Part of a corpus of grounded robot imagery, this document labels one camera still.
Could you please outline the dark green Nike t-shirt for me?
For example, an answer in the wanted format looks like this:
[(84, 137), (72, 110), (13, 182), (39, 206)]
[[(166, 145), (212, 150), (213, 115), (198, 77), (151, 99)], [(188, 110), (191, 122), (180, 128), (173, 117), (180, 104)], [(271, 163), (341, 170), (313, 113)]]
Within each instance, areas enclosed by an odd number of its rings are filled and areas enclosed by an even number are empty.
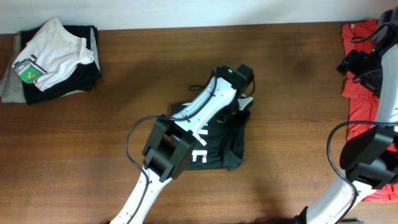
[(202, 142), (194, 145), (186, 170), (236, 170), (243, 163), (245, 125), (250, 117), (248, 109), (239, 111), (231, 121), (215, 116), (200, 132)]

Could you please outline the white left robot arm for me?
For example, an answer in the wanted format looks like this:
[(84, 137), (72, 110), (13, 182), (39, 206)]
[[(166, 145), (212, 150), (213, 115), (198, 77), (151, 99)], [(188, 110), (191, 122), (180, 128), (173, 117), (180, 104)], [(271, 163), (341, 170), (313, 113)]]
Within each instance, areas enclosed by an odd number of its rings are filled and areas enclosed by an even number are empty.
[(163, 188), (192, 161), (196, 144), (206, 145), (205, 128), (218, 124), (230, 132), (244, 127), (253, 98), (244, 94), (254, 84), (254, 71), (245, 64), (212, 70), (201, 93), (178, 113), (153, 116), (155, 121), (143, 150), (139, 180), (111, 223), (143, 223)]

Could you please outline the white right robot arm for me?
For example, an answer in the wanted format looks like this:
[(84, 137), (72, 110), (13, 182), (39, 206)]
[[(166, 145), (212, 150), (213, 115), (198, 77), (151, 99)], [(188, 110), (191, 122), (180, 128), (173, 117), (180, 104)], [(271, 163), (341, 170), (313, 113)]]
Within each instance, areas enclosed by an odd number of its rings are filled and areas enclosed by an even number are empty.
[(370, 53), (351, 50), (337, 70), (343, 75), (352, 73), (378, 96), (376, 118), (366, 122), (369, 130), (347, 141), (339, 166), (331, 165), (337, 179), (294, 223), (341, 223), (363, 198), (397, 183), (397, 153), (388, 151), (397, 144), (397, 9), (383, 12), (372, 34), (350, 41), (368, 40), (375, 45)]

